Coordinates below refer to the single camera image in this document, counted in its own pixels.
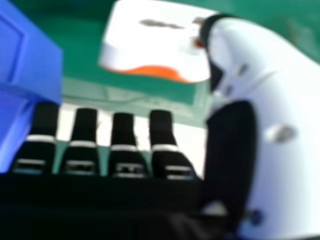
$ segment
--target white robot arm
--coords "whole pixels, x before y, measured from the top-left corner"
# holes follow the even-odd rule
[[[229,204],[240,238],[319,237],[320,66],[240,18],[212,16],[200,35],[225,100],[208,120],[204,209]]]

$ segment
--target white casing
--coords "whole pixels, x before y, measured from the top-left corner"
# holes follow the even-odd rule
[[[210,77],[208,58],[203,48],[194,45],[200,25],[192,22],[216,13],[167,1],[116,1],[103,37],[99,65],[115,72],[160,66],[176,71],[185,80],[182,82],[205,81]],[[142,20],[183,28],[145,26]]]
[[[255,240],[320,236],[320,66],[276,33],[237,18],[217,21],[208,42],[212,62],[223,70],[215,93],[229,102],[249,101],[258,125],[246,210],[260,210],[264,217],[257,226],[243,220],[238,235]],[[268,133],[278,125],[296,135],[270,141]]]

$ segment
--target green mat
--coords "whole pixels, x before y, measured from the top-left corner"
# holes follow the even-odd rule
[[[64,51],[66,102],[147,116],[174,112],[175,121],[202,127],[210,104],[208,83],[106,72],[97,65],[112,0],[12,0]],[[319,0],[176,0],[257,22],[320,63]]]

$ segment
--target green table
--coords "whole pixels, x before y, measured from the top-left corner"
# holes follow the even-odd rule
[[[202,127],[210,104],[208,83],[181,84],[128,76],[98,67],[112,0],[12,0],[64,51],[66,102],[146,117],[150,109],[174,112],[175,121]],[[215,9],[266,26],[320,62],[319,0],[176,0]]]

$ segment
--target orange stripe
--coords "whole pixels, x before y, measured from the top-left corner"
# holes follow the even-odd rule
[[[120,74],[130,74],[130,75],[146,75],[158,78],[164,78],[173,80],[180,83],[192,83],[189,80],[181,77],[179,73],[166,66],[141,66],[130,70],[114,70],[107,68],[108,71],[116,72]]]

